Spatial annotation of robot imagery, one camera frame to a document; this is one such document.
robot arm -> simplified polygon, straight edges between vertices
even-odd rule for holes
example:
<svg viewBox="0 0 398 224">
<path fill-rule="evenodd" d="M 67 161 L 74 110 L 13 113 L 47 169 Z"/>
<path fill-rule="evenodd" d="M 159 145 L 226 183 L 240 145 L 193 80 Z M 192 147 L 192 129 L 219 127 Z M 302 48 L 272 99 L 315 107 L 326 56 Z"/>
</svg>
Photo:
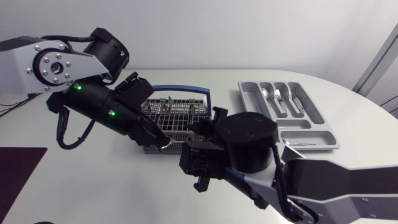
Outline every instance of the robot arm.
<svg viewBox="0 0 398 224">
<path fill-rule="evenodd" d="M 180 158 L 184 173 L 199 177 L 194 184 L 199 192 L 207 190 L 211 178 L 224 179 L 257 207 L 271 205 L 294 223 L 398 220 L 397 166 L 347 169 L 305 159 L 288 146 L 276 148 L 277 125 L 265 116 L 215 111 L 213 121 L 190 126 L 206 141 L 186 142 Z"/>
<path fill-rule="evenodd" d="M 69 42 L 90 44 L 83 52 L 75 52 Z M 84 38 L 15 38 L 0 42 L 0 90 L 54 92 L 47 105 L 50 111 L 59 114 L 57 141 L 64 149 L 80 145 L 95 122 L 129 135 L 138 145 L 167 145 L 170 139 L 141 111 L 141 104 L 154 92 L 147 80 L 133 73 L 114 90 L 107 87 L 117 80 L 128 62 L 125 46 L 101 28 Z M 82 137 L 71 145 L 63 142 L 67 107 L 91 119 Z"/>
</svg>

dish rack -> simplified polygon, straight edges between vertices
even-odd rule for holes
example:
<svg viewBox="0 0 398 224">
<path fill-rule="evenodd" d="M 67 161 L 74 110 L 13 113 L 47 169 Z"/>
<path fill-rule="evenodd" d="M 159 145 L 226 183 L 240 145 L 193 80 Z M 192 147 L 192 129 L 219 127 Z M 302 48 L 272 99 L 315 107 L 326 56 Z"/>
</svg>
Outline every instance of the dish rack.
<svg viewBox="0 0 398 224">
<path fill-rule="evenodd" d="M 148 99 L 141 105 L 142 111 L 156 123 L 162 132 L 176 141 L 201 141 L 203 136 L 188 130 L 188 124 L 198 123 L 201 119 L 211 118 L 210 90 L 196 86 L 185 85 L 155 85 L 155 91 L 187 91 L 202 93 L 206 100 L 173 100 Z M 180 155 L 181 143 L 173 143 L 166 148 L 156 146 L 143 146 L 145 154 L 171 154 Z"/>
</svg>

silver cutlery tray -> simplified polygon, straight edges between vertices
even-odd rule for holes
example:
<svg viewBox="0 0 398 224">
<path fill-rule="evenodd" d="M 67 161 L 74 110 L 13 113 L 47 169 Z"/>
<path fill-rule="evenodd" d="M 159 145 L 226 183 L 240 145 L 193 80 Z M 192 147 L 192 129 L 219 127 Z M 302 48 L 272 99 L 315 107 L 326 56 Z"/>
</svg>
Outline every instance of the silver cutlery tray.
<svg viewBox="0 0 398 224">
<path fill-rule="evenodd" d="M 238 85 L 246 111 L 263 114 L 278 124 L 277 145 L 282 147 L 288 141 L 301 151 L 340 147 L 328 122 L 299 83 L 245 81 Z M 280 92 L 279 100 L 276 90 Z"/>
</svg>

blue basket handle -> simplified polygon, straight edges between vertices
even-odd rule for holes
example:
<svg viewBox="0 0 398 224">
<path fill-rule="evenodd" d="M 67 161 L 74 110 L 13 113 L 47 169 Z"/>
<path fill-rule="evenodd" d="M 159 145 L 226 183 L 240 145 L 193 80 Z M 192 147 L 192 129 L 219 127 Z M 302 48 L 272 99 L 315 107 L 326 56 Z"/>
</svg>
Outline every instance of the blue basket handle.
<svg viewBox="0 0 398 224">
<path fill-rule="evenodd" d="M 201 93 L 206 95 L 207 114 L 211 117 L 210 90 L 207 88 L 186 85 L 154 85 L 155 91 L 187 91 L 191 93 Z"/>
</svg>

table surface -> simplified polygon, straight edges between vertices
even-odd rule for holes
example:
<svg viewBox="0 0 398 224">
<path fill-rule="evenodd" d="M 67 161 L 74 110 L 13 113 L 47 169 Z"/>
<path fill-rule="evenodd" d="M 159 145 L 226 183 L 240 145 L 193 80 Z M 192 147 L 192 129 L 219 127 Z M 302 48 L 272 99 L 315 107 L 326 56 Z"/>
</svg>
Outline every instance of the table surface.
<svg viewBox="0 0 398 224">
<path fill-rule="evenodd" d="M 123 71 L 119 81 L 132 71 Z M 296 81 L 318 106 L 341 143 L 332 152 L 304 156 L 346 167 L 398 164 L 398 120 L 366 98 L 334 83 L 276 70 L 141 70 L 152 85 L 209 88 L 213 106 L 244 111 L 238 81 Z M 152 98 L 191 98 L 158 92 Z M 49 93 L 0 119 L 0 146 L 47 147 L 3 223 L 288 223 L 273 208 L 253 201 L 224 180 L 207 192 L 178 166 L 179 156 L 146 155 L 134 141 L 95 124 L 86 141 L 66 151 L 55 140 L 58 116 L 47 110 Z M 0 103 L 25 96 L 1 94 Z M 89 119 L 71 112 L 65 142 L 80 136 Z M 398 223 L 360 219 L 355 223 Z"/>
</svg>

